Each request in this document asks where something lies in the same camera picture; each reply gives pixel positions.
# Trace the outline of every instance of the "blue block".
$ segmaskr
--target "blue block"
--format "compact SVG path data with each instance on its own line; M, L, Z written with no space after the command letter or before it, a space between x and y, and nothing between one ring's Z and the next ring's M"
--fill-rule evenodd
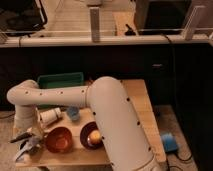
M175 152L178 150L178 145L171 133L161 135L163 147L166 153Z

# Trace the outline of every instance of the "gray floor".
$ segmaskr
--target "gray floor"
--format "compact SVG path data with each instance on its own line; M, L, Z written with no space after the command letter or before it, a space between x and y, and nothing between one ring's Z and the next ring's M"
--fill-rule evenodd
M188 145L177 123L176 117L171 106L155 106L154 111L161 113L156 116L159 131L161 134L171 132L179 146L179 152L182 158L187 158L190 155ZM8 115L11 112L0 112L0 116ZM12 161L13 155L16 153L19 144L10 144L12 138L13 118L0 120L0 166L2 171L39 171L38 168L15 168ZM179 166L184 171L197 171L197 167L192 160L188 163L181 163L174 155L168 156L170 165ZM50 167L51 171L111 171L110 166L86 166L86 167Z

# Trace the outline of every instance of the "metal frame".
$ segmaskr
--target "metal frame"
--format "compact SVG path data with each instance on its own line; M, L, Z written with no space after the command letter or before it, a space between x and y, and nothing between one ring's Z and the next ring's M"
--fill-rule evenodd
M183 43L209 43L209 37L205 34L194 35L186 41L182 35L168 35L174 44ZM6 47L45 47L45 46L97 46L97 45L134 45L134 44L166 44L168 39L161 35L151 36L107 36L100 37L99 42L92 42L90 37L8 37L0 48Z
M99 7L90 7L91 38L93 42L100 41Z
M188 20L184 30L181 33L185 40L191 40L193 38L193 35L194 35L196 28L203 16L205 8L206 7L204 5L197 5L194 7L194 9L189 17L189 20Z

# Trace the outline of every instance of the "bowl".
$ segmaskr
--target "bowl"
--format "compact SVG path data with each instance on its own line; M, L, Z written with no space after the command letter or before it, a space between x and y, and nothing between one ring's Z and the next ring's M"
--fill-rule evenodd
M72 133L66 127L57 127L48 133L45 145L52 153L66 153L73 145Z

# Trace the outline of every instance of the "blue object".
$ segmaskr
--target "blue object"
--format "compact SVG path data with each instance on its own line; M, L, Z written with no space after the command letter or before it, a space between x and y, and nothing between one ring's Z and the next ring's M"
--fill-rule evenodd
M166 153L175 152L178 150L178 145L171 133L161 135L163 147Z
M77 107L70 106L67 108L67 115L72 121L77 121L80 118L79 109Z

